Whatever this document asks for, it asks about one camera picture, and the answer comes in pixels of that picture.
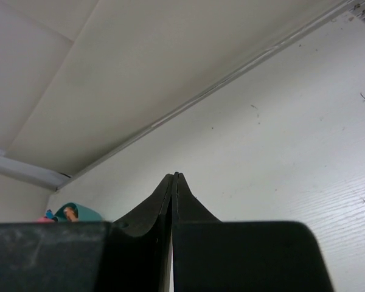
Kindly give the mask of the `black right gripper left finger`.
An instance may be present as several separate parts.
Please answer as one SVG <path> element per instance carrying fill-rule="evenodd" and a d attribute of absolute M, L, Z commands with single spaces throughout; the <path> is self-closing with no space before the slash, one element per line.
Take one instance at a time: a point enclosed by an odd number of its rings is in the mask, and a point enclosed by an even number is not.
<path fill-rule="evenodd" d="M 114 222 L 0 224 L 0 291 L 163 291 L 172 184 Z"/>

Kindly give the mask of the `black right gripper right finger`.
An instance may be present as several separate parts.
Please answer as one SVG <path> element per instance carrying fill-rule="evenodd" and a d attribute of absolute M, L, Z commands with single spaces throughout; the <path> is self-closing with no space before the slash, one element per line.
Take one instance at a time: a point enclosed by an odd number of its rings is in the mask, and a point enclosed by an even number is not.
<path fill-rule="evenodd" d="M 312 231 L 297 221 L 223 222 L 192 194 L 182 173 L 172 186 L 175 291 L 332 291 Z"/>

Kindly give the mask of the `orange highlighter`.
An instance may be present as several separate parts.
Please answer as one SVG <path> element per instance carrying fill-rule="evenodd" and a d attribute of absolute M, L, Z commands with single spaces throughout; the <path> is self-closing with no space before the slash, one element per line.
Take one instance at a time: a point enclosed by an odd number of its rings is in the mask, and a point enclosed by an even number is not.
<path fill-rule="evenodd" d="M 67 221 L 70 221 L 70 222 L 77 222 L 78 221 L 78 218 L 77 218 L 77 215 L 75 213 L 75 210 L 71 207 L 65 207 L 64 209 L 64 215 L 67 219 Z"/>

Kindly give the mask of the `pink capped clear tube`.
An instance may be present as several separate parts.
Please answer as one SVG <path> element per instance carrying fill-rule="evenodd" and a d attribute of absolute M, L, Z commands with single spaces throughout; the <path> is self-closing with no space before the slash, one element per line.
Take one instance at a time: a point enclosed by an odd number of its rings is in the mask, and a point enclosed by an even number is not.
<path fill-rule="evenodd" d="M 51 219 L 51 218 L 47 218 L 47 217 L 40 217 L 39 219 L 37 219 L 38 223 L 54 223 L 55 220 Z"/>

